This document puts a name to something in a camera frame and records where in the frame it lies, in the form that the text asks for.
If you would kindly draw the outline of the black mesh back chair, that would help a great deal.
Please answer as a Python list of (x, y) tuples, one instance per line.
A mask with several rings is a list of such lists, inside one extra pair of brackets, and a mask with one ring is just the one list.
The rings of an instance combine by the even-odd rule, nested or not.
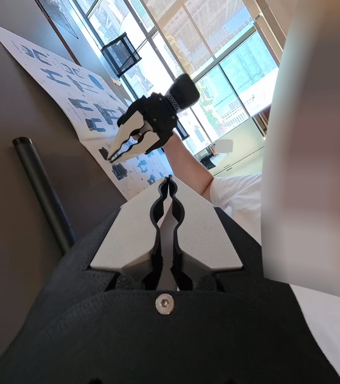
[(142, 60), (126, 32), (106, 44), (101, 53), (118, 78)]

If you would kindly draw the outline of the black desk mat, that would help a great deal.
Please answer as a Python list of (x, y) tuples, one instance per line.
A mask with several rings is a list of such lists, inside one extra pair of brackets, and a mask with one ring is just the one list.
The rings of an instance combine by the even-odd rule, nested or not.
[(66, 31), (78, 39), (75, 31), (67, 19), (65, 12), (66, 8), (61, 0), (39, 0), (38, 2), (50, 19), (62, 26)]

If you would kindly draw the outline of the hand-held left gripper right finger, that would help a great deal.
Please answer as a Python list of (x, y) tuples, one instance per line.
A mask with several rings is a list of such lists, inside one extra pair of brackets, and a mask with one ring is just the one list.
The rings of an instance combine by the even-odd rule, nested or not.
[(177, 221), (171, 272), (179, 290), (193, 290), (206, 275), (240, 270), (243, 264), (214, 206), (173, 175), (168, 185)]

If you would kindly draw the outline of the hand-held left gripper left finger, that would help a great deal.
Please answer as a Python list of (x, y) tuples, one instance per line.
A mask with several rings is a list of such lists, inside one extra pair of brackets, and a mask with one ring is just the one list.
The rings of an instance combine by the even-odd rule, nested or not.
[(121, 206), (90, 263), (93, 270), (128, 275), (146, 290), (156, 290), (163, 270), (160, 225), (169, 178), (154, 182)]

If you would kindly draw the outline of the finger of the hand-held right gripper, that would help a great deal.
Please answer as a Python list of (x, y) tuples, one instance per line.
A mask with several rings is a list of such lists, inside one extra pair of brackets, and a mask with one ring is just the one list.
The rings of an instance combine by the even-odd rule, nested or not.
[(110, 146), (109, 161), (111, 157), (115, 158), (119, 155), (118, 152), (122, 145), (126, 143), (131, 136), (136, 135), (134, 133), (136, 130), (138, 130), (138, 133), (141, 135), (147, 131), (152, 131), (151, 126), (147, 122), (144, 122), (143, 116), (139, 112), (135, 112), (125, 124), (119, 127), (116, 137)]
[(127, 151), (121, 152), (115, 158), (111, 157), (111, 164), (115, 162), (125, 162), (139, 155), (145, 154), (146, 151), (159, 141), (157, 133), (152, 131), (145, 132), (137, 143), (131, 145)]

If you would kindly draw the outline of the printed instruction sheet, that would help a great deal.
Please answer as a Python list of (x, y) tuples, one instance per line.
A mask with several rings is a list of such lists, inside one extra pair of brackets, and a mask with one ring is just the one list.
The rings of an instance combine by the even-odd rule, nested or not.
[(106, 153), (115, 139), (117, 119), (127, 106), (99, 75), (2, 27), (0, 42), (59, 105), (79, 141), (98, 162), (126, 200), (172, 174), (162, 150), (110, 164)]

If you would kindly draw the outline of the black precision screwdriver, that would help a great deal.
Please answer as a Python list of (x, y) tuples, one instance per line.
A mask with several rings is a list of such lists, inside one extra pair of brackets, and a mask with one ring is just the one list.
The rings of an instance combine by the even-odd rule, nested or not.
[(51, 231), (65, 255), (76, 243), (76, 235), (71, 228), (60, 199), (53, 188), (42, 160), (28, 137), (17, 137), (12, 141), (32, 185)]

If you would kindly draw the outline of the person in white shirt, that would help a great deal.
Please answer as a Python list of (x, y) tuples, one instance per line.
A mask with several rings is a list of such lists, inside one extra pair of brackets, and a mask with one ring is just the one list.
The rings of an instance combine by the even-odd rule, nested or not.
[[(214, 178), (210, 199), (261, 244), (261, 174)], [(340, 376), (340, 297), (265, 279), (286, 299), (277, 309), (300, 319), (304, 332)]]

